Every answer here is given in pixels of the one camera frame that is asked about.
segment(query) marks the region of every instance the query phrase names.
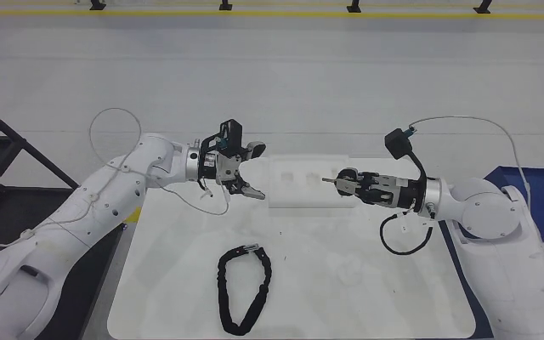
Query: white cable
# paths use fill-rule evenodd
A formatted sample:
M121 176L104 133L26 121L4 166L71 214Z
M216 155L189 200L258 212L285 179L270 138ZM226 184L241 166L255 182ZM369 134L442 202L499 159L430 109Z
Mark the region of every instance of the white cable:
M123 109L123 108L120 108L120 107L110 107L110 108L107 108L105 110L102 110L101 112L97 113L96 116L94 116L93 120L91 121L91 124L88 126L88 141L91 145L91 149L93 150L93 153L94 155L106 166L106 167L111 167L112 169L115 169L116 171L113 173L113 175L108 179L108 181L104 184L104 186L95 194L97 196L96 200L95 201L92 201L91 203L89 203L89 205L87 206L87 210L83 213L83 215L81 215L80 217L77 217L77 218L74 218L74 219L69 219L69 220L66 220L66 221L54 221L52 220L51 218L48 218L48 219L51 219L52 222L47 222L45 224L39 224L37 227L35 227L34 229L27 229L25 231L23 231L21 234L20 234L20 238L11 242L11 243L8 243L8 244L0 244L0 247L10 247L14 244L17 244L23 240L28 240L29 238L33 237L35 234L36 234L36 231L39 230L40 228L46 226L46 225L50 225L50 224L58 224L60 225L60 227L66 231L68 231L70 234L72 234L68 229L65 229L62 224L68 224L68 223L73 223L73 222L77 222L77 221L80 221L82 219L85 218L85 216L88 215L88 213L91 211L91 207L93 206L93 204L98 201L99 197L100 197L100 194L108 187L108 185L110 185L111 181L113 179L115 179L115 177L117 177L117 174L121 171L121 168L122 168L122 165L124 164L124 162L127 160L127 158L136 150L136 148L138 147L139 145L139 139L136 140L136 143L134 143L134 146L133 148L130 150L130 152L128 152L122 159L121 159L121 162L119 163L119 167L114 167L112 165L110 165L107 161L105 161L102 157L100 157L98 151L96 150L96 148L94 147L94 143L93 143L93 138L91 136L91 132L92 132L92 129L93 129L93 125L94 125L94 122L96 121L96 119L102 115L104 112L107 112L107 111L110 111L110 110L121 110L121 111L124 111L124 112L127 112L132 118L134 118L134 120L136 121L136 123L138 124L138 136L141 137L142 135L142 125L139 121L139 119L136 117L136 115L134 115L131 111L129 110L126 110L126 109ZM192 207L196 210L198 210L199 212L202 212L202 213L207 213L207 214L210 214L210 215L214 215L214 216L222 216L222 215L225 215L228 211L229 211L229 208L230 208L230 205L229 205L229 200L227 198L227 194L226 192L224 191L224 186L223 184L221 184L221 190L223 191L223 195L224 195L224 201L226 203L226 208L224 209L223 212L209 212L207 210L204 210L204 209L201 209L199 207L196 207L194 205L192 205L191 203L189 203L187 200L185 200L180 194L178 194L177 192L175 191L172 191L172 190L168 190L166 188L164 188L162 185L158 184L151 176L149 176L148 174L146 173L140 173L138 171L134 171L134 170L129 170L128 171L129 173L137 173L137 174L140 174L144 177L146 177L147 179L150 179L152 181L154 181L158 186L159 188L163 189L164 191L168 192L168 193L171 193L171 194L174 194L176 195L181 201L183 201L185 204L187 204L189 207Z
M433 119L444 119L444 118L474 119L476 121L490 122L496 127L499 127L508 136L508 138L510 139L510 143L512 144L513 157L516 160L516 165L518 166L519 174L521 175L521 179L524 182L525 190L527 191L527 207L529 208L529 211L530 211L530 185L529 185L529 182L527 181L527 178L525 177L524 170L519 163L518 150L516 149L516 144L513 141L512 135L501 124L497 122L493 122L491 119L481 118L476 116L432 116L428 118L419 119L415 122L410 123L408 126L410 128L413 128L413 126L418 124L419 122L431 121Z

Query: floor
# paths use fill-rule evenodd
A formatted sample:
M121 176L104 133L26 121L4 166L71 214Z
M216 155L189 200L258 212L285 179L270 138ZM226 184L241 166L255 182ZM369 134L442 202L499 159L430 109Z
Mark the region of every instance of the floor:
M78 182L100 167L88 126L108 107L183 143L235 118L268 155L358 157L389 157L383 136L416 119L475 115L513 134L524 166L544 167L542 33L538 20L2 17L0 118ZM105 159L130 149L127 116L97 123ZM428 175L451 183L513 165L508 139L482 122L426 122L411 140ZM25 155L1 182L63 186ZM86 340L109 339L108 301L132 232Z

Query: table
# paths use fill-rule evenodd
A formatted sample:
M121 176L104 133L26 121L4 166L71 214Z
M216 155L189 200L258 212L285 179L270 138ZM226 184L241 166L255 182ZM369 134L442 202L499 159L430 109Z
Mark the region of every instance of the table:
M271 163L242 164L241 174L267 193ZM417 178L409 161L348 159L360 171ZM196 184L169 189L219 212L224 198L200 200ZM394 211L355 208L269 208L232 196L223 217L197 212L175 195L148 190L108 319L117 339L225 339L218 316L218 259L233 247L258 242L272 261L268 301L245 337L415 338L470 337L475 324L443 236L412 256L395 256L379 241L379 224ZM398 250L426 233L415 214L385 231ZM264 279L253 255L229 262L230 311L240 322Z

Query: white foam block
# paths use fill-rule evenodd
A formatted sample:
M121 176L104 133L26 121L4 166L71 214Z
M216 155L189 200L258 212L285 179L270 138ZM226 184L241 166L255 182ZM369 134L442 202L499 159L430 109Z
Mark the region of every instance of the white foam block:
M352 208L355 197L342 197L332 183L348 166L347 156L284 155L269 159L270 208Z

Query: robotic arm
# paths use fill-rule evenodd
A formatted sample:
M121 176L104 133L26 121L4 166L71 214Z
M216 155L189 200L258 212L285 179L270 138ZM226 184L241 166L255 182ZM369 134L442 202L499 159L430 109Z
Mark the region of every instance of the robotic arm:
M242 162L263 154L265 145L241 146L241 125L221 124L202 147L178 144L147 133L125 157L87 178L49 218L0 252L0 340L37 337L49 323L72 266L144 203L148 188L215 179L230 194L264 199L240 176Z
M366 204L445 220L495 339L544 339L544 251L523 196L515 187L499 190L484 179L448 186L441 178L428 178L408 139L414 132L396 129L385 145L395 159L409 156L419 179L346 168L336 179L323 180L333 182L340 195L355 195Z

